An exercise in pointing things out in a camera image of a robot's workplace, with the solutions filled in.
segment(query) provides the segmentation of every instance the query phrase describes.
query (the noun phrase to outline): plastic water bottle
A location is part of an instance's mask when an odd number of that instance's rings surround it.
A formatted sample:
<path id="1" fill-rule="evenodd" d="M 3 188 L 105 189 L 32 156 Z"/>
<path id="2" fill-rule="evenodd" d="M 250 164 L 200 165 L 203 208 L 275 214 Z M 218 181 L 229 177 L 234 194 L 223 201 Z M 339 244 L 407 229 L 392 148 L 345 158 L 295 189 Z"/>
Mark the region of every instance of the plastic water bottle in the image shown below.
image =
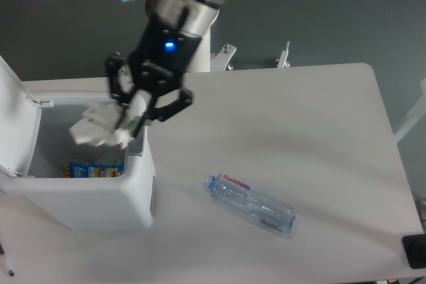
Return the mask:
<path id="1" fill-rule="evenodd" d="M 226 174 L 209 176 L 204 186 L 210 195 L 227 206 L 282 233 L 289 233 L 297 210 L 284 202 L 250 189 L 245 183 Z"/>

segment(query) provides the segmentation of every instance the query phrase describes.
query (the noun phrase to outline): black object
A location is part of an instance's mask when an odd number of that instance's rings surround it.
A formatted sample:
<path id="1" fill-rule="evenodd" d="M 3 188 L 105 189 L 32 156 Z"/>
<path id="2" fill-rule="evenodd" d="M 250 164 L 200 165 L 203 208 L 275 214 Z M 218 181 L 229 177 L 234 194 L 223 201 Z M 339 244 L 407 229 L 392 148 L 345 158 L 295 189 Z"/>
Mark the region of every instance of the black object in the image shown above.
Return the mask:
<path id="1" fill-rule="evenodd" d="M 415 284 L 415 283 L 417 283 L 418 281 L 420 281 L 420 280 L 422 280 L 422 279 L 424 279 L 424 278 L 425 278 L 424 276 L 422 276 L 422 277 L 418 277 L 418 278 L 416 278 L 416 279 L 412 280 L 411 282 L 409 282 L 409 283 L 407 283 L 407 284 Z"/>
<path id="2" fill-rule="evenodd" d="M 138 90 L 151 94 L 145 113 L 140 118 L 132 136 L 136 137 L 147 120 L 161 122 L 174 116 L 192 104 L 192 92 L 183 86 L 183 74 L 200 44 L 201 37 L 189 37 L 181 32 L 188 18 L 189 9 L 184 7 L 178 20 L 178 26 L 171 29 L 156 15 L 152 17 L 139 45 L 127 58 L 110 55 L 106 60 L 111 97 L 123 107 L 118 127 L 130 101 Z M 130 92 L 125 92 L 118 81 L 118 72 L 129 65 L 133 79 Z M 178 98 L 166 106 L 156 108 L 159 97 L 178 90 Z"/>
<path id="3" fill-rule="evenodd" d="M 1 246 L 1 243 L 0 243 L 0 255 L 6 255 L 5 250 Z M 9 274 L 10 277 L 15 275 L 15 272 L 13 272 L 11 269 L 7 270 L 7 273 Z"/>
<path id="4" fill-rule="evenodd" d="M 410 267 L 412 269 L 426 268 L 426 234 L 404 236 L 402 244 Z"/>

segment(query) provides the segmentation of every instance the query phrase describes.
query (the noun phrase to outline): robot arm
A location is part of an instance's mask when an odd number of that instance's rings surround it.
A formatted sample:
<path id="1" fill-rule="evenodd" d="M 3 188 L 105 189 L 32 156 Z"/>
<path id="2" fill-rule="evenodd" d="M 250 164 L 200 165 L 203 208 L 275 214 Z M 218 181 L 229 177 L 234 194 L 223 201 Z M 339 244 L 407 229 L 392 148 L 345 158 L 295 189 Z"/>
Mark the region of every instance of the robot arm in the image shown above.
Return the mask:
<path id="1" fill-rule="evenodd" d="M 184 87 L 183 74 L 223 2 L 158 0 L 148 27 L 128 59 L 110 55 L 106 60 L 111 96 L 124 111 L 138 90 L 151 94 L 133 136 L 148 121 L 165 121 L 192 104 L 192 92 Z M 130 92 L 124 92 L 118 81 L 118 71 L 124 65 L 129 65 L 132 74 L 134 86 Z M 174 90 L 178 91 L 174 102 L 155 107 L 160 96 Z"/>

